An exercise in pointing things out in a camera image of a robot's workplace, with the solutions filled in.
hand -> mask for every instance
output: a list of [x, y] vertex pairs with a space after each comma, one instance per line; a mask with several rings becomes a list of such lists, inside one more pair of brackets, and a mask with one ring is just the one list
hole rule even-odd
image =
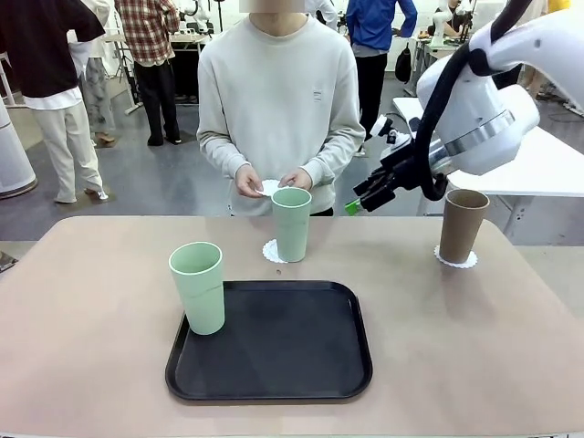
[[237, 170], [235, 186], [237, 187], [237, 192], [242, 196], [256, 199], [263, 197], [262, 194], [257, 192], [258, 190], [260, 192], [264, 190], [262, 180], [259, 179], [256, 171], [249, 164], [244, 164]]
[[312, 178], [310, 178], [307, 171], [297, 168], [295, 171], [282, 178], [278, 187], [297, 187], [299, 189], [310, 191], [312, 188]]

brown cup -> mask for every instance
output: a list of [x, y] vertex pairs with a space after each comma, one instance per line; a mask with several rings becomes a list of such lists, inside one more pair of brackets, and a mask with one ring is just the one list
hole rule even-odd
[[451, 190], [446, 194], [440, 257], [450, 263], [464, 263], [473, 249], [489, 198], [473, 190]]

black bag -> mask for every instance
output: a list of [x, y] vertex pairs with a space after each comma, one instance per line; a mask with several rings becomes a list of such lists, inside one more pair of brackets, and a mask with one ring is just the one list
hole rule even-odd
[[412, 75], [412, 54], [410, 44], [400, 53], [395, 63], [395, 77], [404, 84], [410, 80]]

plaid shirt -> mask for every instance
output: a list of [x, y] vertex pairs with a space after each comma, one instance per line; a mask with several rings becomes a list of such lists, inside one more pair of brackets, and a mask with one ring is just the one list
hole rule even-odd
[[169, 34], [181, 20], [172, 0], [115, 0], [115, 6], [135, 61], [158, 64], [174, 55]]

person's left hand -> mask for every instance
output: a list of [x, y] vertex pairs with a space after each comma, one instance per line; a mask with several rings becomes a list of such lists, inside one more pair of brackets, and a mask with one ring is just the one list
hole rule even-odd
[[297, 187], [310, 191], [312, 188], [312, 178], [304, 169], [297, 168], [280, 180], [278, 187]]

